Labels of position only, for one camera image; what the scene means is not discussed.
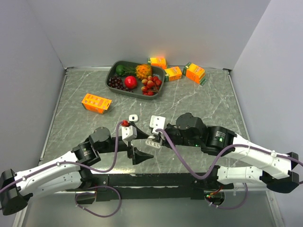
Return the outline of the white gold-rimmed charging case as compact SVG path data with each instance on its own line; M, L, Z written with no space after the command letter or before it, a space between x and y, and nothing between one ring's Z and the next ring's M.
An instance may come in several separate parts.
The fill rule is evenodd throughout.
M137 121L139 120L139 118L138 118L138 115L136 115L136 114L131 114L131 115L129 115L128 120L129 120L130 122L137 122Z

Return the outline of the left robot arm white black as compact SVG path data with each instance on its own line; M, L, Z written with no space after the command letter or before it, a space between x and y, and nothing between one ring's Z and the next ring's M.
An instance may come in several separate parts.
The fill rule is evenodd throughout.
M131 144L132 140L148 137L134 122L122 121L116 126L115 137L111 136L108 128L99 127L82 143L59 158L25 171L3 171L0 175L2 214L8 216L21 211L31 198L71 189L90 189L94 183L92 165L101 160L100 154L114 154L108 171L114 168L118 152L127 152L133 165L153 158Z

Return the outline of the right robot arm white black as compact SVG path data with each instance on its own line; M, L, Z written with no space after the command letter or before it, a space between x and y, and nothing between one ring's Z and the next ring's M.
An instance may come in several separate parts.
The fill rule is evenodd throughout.
M168 124L156 132L164 138L163 145L171 147L175 154L178 154L176 146L188 146L199 147L215 157L204 175L195 173L181 156L178 157L192 176L206 180L211 188L244 183L290 193L302 184L293 171L296 165L302 164L296 153L280 154L263 148L227 128L207 126L191 113L181 115L175 125Z

